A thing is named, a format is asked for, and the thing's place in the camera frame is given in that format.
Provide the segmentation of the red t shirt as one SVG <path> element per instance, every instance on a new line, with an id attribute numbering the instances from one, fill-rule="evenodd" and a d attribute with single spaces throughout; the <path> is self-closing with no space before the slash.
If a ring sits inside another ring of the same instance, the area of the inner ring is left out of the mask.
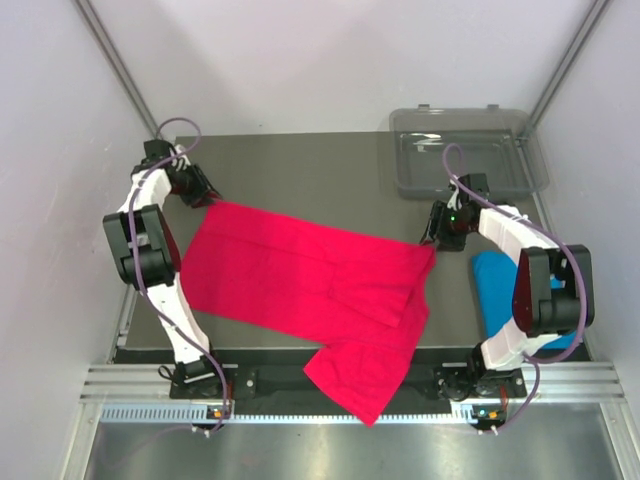
<path id="1" fill-rule="evenodd" d="M 190 306 L 315 342 L 415 351 L 429 309 L 427 246 L 230 202 L 210 207 L 182 261 Z M 346 407 L 372 426 L 390 401 Z"/>

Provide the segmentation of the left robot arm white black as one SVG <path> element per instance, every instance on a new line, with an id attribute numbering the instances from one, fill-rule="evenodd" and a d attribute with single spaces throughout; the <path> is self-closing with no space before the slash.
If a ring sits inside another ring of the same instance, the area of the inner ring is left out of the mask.
<path id="1" fill-rule="evenodd" d="M 122 206 L 102 221 L 116 270 L 155 311 L 173 349 L 177 381 L 216 396 L 226 387 L 227 374 L 212 362 L 209 338 L 186 300 L 181 256 L 163 205 L 172 194 L 192 208 L 209 206 L 220 195 L 200 167 L 185 157 L 158 169 L 140 165 L 131 181 Z"/>

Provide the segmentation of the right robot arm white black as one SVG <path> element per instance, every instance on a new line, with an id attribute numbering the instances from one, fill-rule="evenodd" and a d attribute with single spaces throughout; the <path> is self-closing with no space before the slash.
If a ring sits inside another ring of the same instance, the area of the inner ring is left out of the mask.
<path id="1" fill-rule="evenodd" d="M 562 243 L 514 206 L 471 200 L 435 202 L 421 242 L 460 252 L 471 233 L 491 241 L 516 268 L 509 320 L 468 360 L 469 388 L 487 396 L 502 385 L 503 372 L 524 362 L 560 362 L 579 347 L 595 317 L 592 258 L 586 246 Z"/>

